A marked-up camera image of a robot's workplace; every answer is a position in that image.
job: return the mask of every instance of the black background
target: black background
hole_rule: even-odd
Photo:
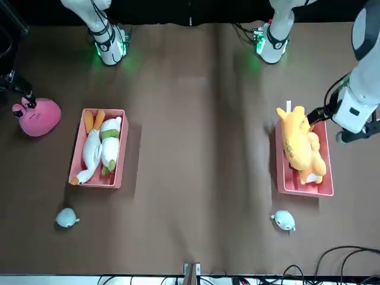
[[[29,25],[82,25],[60,0],[9,0]],[[354,21],[365,0],[319,0],[294,9],[298,22]],[[193,26],[203,23],[268,21],[273,16],[269,0],[113,0],[108,16],[122,24]]]

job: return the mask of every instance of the goose plush toy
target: goose plush toy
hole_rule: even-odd
[[[83,119],[85,131],[88,133],[88,136],[83,146],[82,158],[87,169],[82,170],[72,179],[70,182],[72,185],[80,185],[90,180],[100,163],[102,156],[102,144],[100,142],[99,132],[105,116],[106,114],[104,110],[98,110],[94,123],[93,114],[90,111],[86,111],[84,113]]]

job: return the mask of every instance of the brown tablecloth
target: brown tablecloth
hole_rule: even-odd
[[[0,273],[180,274],[198,261],[203,273],[278,274],[295,263],[312,274],[333,246],[380,248],[380,136],[342,147],[328,123],[331,198],[280,195],[274,180],[276,107],[323,104],[356,65],[351,26],[296,24],[277,65],[258,59],[228,24],[135,27],[128,56],[112,68],[85,27],[32,28],[18,70],[36,96],[59,103],[62,120],[32,139],[10,104],[1,110]],[[120,190],[67,184],[85,107],[126,111]],[[54,225],[63,205],[81,219],[72,229]],[[293,214],[296,232],[270,221],[280,209]],[[338,274],[346,252],[326,258],[320,273]],[[377,265],[360,254],[345,273],[371,275]]]

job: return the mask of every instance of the white figurine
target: white figurine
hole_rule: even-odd
[[[277,211],[271,218],[282,230],[296,230],[296,222],[288,211]]]
[[[105,112],[98,110],[94,123],[94,115],[90,111],[84,113],[85,131],[88,133],[83,146],[82,158],[86,165],[86,170],[82,170],[72,179],[70,184],[80,185],[87,182],[94,175],[102,156],[102,144],[100,142],[99,129],[105,119]]]
[[[106,120],[100,127],[102,138],[102,175],[113,172],[118,161],[121,117]]]
[[[72,227],[75,223],[78,223],[80,219],[77,218],[77,216],[71,208],[64,208],[62,211],[58,213],[55,221],[61,227]]]

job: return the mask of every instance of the pink plush toy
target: pink plush toy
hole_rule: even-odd
[[[21,103],[13,105],[12,111],[21,129],[31,137],[47,134],[61,119],[61,110],[53,100],[38,98],[34,108],[25,98]]]

